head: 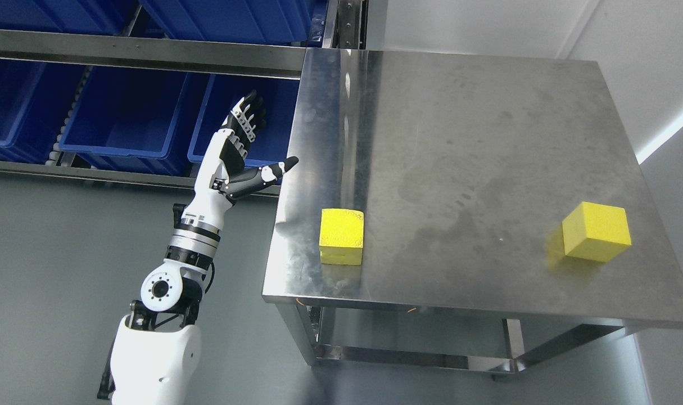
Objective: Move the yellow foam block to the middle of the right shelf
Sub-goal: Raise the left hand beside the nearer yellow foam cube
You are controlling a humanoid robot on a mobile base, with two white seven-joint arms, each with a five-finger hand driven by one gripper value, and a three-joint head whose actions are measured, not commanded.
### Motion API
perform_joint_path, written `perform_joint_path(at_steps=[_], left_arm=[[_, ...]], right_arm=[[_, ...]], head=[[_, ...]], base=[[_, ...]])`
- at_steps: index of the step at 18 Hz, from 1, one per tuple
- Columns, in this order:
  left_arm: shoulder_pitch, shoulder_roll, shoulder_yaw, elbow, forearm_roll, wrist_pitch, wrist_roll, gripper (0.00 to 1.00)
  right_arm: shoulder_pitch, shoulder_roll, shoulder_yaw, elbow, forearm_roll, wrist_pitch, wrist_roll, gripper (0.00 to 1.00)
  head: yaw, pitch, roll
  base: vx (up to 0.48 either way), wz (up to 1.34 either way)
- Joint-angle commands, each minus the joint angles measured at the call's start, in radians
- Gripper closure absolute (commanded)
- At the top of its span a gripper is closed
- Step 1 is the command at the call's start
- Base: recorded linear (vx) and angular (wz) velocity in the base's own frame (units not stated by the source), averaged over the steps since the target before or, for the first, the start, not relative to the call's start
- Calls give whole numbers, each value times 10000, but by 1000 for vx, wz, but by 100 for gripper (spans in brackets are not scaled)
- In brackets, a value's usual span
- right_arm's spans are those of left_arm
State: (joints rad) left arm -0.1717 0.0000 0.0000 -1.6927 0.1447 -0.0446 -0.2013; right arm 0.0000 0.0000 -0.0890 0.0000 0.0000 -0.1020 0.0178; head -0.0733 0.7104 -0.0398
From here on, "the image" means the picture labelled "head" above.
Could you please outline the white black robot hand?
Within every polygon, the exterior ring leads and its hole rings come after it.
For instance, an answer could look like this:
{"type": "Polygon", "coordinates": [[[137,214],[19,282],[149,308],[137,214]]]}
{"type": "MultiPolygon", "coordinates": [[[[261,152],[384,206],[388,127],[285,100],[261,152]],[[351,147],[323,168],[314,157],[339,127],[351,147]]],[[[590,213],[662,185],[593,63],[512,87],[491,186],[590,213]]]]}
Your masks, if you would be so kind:
{"type": "Polygon", "coordinates": [[[195,196],[184,208],[181,225],[221,229],[226,211],[238,200],[270,187],[298,164],[297,156],[289,156],[278,163],[246,168],[251,144],[266,125],[262,106],[262,98],[251,91],[231,108],[212,135],[195,180],[195,196]]]}

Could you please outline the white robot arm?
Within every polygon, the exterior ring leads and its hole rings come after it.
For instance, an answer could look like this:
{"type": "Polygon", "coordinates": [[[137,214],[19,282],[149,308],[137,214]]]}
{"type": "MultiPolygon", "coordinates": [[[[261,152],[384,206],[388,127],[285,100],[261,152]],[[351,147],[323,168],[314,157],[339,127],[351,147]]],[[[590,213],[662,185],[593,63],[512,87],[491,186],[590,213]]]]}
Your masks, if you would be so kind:
{"type": "Polygon", "coordinates": [[[194,201],[173,208],[163,261],[140,287],[118,325],[97,398],[112,404],[182,404],[201,359],[201,302],[215,275],[214,257],[228,203],[194,201]]]}

